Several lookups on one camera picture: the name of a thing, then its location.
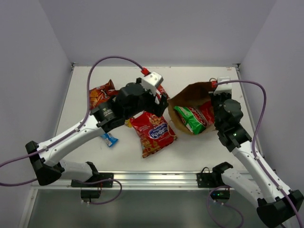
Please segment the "dark red white snack bag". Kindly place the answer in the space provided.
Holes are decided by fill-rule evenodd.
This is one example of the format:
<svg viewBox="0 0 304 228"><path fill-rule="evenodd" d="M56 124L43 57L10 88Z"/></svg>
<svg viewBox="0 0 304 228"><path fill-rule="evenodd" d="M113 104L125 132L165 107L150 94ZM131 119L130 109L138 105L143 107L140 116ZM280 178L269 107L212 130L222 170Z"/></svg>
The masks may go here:
<svg viewBox="0 0 304 228"><path fill-rule="evenodd" d="M156 95L157 95L157 98L158 98L159 101L161 100L161 97L163 95L165 95L167 97L167 101L170 100L169 95L167 94L167 92L165 91L165 89L162 87L162 85L159 85L159 87L157 88Z"/></svg>

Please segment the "red snack bag with vegetables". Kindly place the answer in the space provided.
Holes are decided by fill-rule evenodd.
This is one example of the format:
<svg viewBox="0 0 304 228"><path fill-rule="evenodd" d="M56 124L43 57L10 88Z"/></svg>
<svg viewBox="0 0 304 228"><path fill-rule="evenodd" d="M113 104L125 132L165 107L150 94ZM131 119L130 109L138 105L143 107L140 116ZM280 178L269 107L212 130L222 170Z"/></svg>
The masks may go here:
<svg viewBox="0 0 304 228"><path fill-rule="evenodd" d="M213 111L213 106L211 104L211 101L207 101L204 104L202 104L201 106L199 106L199 110L201 111L202 115L207 120L209 125L214 124L215 117L214 117L214 111Z"/></svg>

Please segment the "brown paper bag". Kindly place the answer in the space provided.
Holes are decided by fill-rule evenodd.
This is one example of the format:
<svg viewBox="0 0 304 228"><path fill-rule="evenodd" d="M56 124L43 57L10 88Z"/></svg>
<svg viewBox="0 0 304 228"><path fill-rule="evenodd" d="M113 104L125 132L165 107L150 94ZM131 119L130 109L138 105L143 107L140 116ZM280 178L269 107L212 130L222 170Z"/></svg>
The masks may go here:
<svg viewBox="0 0 304 228"><path fill-rule="evenodd" d="M196 82L194 84L189 84L182 91L176 94L168 101L168 113L172 123L175 128L180 132L190 135L194 135L190 130L183 124L182 120L178 116L175 106L181 107L196 107L201 106L205 102L210 101L209 92L213 92L214 88L212 87L212 82Z"/></svg>

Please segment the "yellow M&M's candy packet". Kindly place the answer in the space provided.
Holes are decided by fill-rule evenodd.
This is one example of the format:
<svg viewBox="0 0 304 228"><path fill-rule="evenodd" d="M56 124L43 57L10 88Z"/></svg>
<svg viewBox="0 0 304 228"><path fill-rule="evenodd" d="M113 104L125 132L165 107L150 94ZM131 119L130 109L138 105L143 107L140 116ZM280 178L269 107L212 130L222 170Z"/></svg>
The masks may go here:
<svg viewBox="0 0 304 228"><path fill-rule="evenodd" d="M132 128L132 124L130 122L130 119L127 119L125 122L124 122L124 125L129 127L129 128Z"/></svg>

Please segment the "green white Chuba snack bag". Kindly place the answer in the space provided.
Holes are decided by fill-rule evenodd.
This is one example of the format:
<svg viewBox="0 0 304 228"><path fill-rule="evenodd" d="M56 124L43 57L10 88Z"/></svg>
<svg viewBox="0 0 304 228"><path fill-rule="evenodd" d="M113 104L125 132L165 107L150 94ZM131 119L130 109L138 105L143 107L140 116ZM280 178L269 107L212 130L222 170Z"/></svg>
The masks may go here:
<svg viewBox="0 0 304 228"><path fill-rule="evenodd" d="M200 134L208 127L208 122L196 107L175 106L178 116L187 129L194 135Z"/></svg>

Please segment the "red candy bag blue label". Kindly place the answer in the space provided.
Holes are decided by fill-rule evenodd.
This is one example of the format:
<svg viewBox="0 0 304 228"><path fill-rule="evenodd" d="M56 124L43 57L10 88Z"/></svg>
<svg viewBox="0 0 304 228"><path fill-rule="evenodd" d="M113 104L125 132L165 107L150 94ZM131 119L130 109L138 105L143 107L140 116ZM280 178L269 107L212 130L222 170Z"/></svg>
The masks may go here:
<svg viewBox="0 0 304 228"><path fill-rule="evenodd" d="M130 119L131 126L140 138L142 157L146 158L172 144L177 136L164 117L149 112Z"/></svg>

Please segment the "orange Doritos chip bag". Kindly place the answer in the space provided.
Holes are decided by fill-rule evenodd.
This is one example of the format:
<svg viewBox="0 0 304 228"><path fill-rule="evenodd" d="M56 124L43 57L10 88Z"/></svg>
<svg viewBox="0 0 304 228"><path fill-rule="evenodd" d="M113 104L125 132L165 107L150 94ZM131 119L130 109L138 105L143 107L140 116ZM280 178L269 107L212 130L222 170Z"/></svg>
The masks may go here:
<svg viewBox="0 0 304 228"><path fill-rule="evenodd" d="M89 92L90 110L108 101L112 96L118 95L118 92L111 79L106 84L91 89Z"/></svg>

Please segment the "blue white candy bar wrapper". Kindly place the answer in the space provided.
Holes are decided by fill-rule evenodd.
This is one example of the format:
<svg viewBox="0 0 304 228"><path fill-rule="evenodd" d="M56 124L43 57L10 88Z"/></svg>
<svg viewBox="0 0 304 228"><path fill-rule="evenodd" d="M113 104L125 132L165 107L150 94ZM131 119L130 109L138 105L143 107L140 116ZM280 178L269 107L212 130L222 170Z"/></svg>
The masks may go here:
<svg viewBox="0 0 304 228"><path fill-rule="evenodd" d="M111 133L104 133L100 136L108 147L113 147L118 143L118 139L113 137Z"/></svg>

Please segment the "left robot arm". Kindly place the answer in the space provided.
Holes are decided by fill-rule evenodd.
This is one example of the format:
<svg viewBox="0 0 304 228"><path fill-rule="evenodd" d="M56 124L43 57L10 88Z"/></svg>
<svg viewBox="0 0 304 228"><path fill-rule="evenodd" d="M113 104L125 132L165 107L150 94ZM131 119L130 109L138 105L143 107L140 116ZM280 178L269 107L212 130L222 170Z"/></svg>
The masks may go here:
<svg viewBox="0 0 304 228"><path fill-rule="evenodd" d="M101 176L92 162L67 162L63 158L84 143L124 125L127 119L146 111L161 117L168 106L168 96L158 97L140 83L128 83L106 102L90 109L85 118L60 135L36 143L30 141L26 150L39 185L46 186L59 179L70 179L94 186Z"/></svg>

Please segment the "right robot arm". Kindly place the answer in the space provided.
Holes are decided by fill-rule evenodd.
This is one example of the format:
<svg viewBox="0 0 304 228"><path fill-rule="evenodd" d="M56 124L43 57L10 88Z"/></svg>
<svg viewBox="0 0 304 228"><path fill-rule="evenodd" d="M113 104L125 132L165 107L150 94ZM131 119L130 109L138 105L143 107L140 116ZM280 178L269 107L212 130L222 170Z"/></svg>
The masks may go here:
<svg viewBox="0 0 304 228"><path fill-rule="evenodd" d="M304 201L303 194L286 185L258 153L252 138L240 123L243 117L241 104L231 98L231 93L211 92L209 95L221 144L253 178L248 180L232 165L224 162L213 168L213 184L234 188L254 206L260 220L269 228L298 216Z"/></svg>

